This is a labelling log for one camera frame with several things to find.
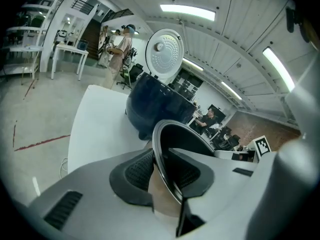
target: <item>person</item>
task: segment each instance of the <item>person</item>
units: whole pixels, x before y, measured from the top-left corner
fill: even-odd
[[[117,29],[116,31],[115,31],[115,33],[114,34],[112,34],[111,36],[110,36],[110,38],[109,38],[109,43],[111,43],[112,45],[113,45],[113,47],[115,47],[115,40],[116,40],[116,37],[117,36],[120,36],[120,30],[119,29]]]
[[[190,125],[192,129],[194,129],[196,132],[200,133],[202,132],[202,127],[210,127],[213,126],[216,123],[217,119],[215,118],[215,113],[210,108],[206,115],[204,115],[201,119],[195,119],[194,122]]]
[[[123,60],[126,58],[132,46],[132,37],[135,34],[135,26],[132,24],[127,25],[123,30],[123,39],[115,47],[109,47],[107,52],[113,53],[113,56],[105,69],[105,78],[102,87],[111,89],[116,77],[122,68]]]
[[[105,46],[107,45],[107,43],[111,43],[113,47],[115,47],[115,40],[116,40],[116,37],[117,36],[120,36],[120,30],[117,29],[115,31],[114,34],[112,34],[109,38],[105,38]],[[108,60],[109,60],[109,54],[107,54],[107,52],[105,51],[105,49],[103,49],[103,52],[100,56],[100,59],[98,61],[98,65],[100,66],[103,66],[104,68],[107,68],[108,67]]]

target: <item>cable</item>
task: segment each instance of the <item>cable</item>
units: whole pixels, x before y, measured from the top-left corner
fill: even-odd
[[[60,179],[62,179],[61,176],[61,168],[65,171],[68,172],[65,168],[64,168],[64,164],[68,162],[68,158],[65,157],[64,159],[62,159],[61,164],[60,164],[60,170],[59,170],[59,175],[60,175]]]

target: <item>railing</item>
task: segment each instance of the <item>railing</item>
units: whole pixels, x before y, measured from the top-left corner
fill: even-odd
[[[91,10],[93,9],[93,6],[82,0],[74,0],[74,2],[71,5],[71,8],[76,9],[86,15],[89,15]]]
[[[129,15],[134,15],[129,9],[120,10],[118,12],[109,10],[109,12],[106,14],[102,22],[111,21],[113,19],[129,16]]]

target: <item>person standing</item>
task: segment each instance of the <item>person standing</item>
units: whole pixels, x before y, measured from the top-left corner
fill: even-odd
[[[116,40],[117,36],[120,36],[120,30],[119,29],[117,29],[115,31],[115,33],[110,36],[108,43],[111,43],[113,46],[115,46],[115,40]]]
[[[111,89],[116,77],[122,68],[123,60],[126,58],[132,46],[132,37],[135,34],[135,26],[132,24],[127,25],[123,30],[123,39],[115,47],[107,48],[107,52],[113,53],[109,65],[105,69],[105,78],[102,87]]]
[[[109,38],[106,37],[105,39],[105,44],[104,44],[104,47],[106,47],[107,43],[111,43],[113,45],[113,47],[115,46],[115,40],[116,40],[116,37],[117,36],[120,36],[120,30],[117,29],[115,31],[114,34],[112,34]],[[108,67],[108,60],[109,60],[109,54],[107,53],[107,51],[105,51],[105,48],[103,49],[103,52],[100,56],[100,59],[98,61],[98,65],[100,66],[103,66],[104,68],[107,68]]]

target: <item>brick wall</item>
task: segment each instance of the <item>brick wall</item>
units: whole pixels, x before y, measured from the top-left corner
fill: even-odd
[[[282,144],[300,136],[300,131],[258,116],[237,111],[226,124],[232,129],[232,135],[238,135],[242,146],[253,139],[265,135],[272,151],[277,151]]]

